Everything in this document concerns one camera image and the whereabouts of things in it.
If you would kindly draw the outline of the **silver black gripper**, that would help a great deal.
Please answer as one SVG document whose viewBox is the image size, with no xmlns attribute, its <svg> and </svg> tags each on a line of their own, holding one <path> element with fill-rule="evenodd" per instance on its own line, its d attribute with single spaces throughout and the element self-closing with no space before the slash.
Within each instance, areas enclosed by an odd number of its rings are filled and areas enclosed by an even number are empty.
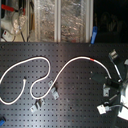
<svg viewBox="0 0 128 128">
<path fill-rule="evenodd" d="M 116 69 L 119 80 L 115 82 L 99 74 L 93 74 L 91 79 L 117 90 L 117 93 L 102 105 L 103 113 L 118 108 L 118 116 L 128 121 L 128 59 L 122 61 L 115 50 L 109 53 L 109 58 Z"/>
</svg>

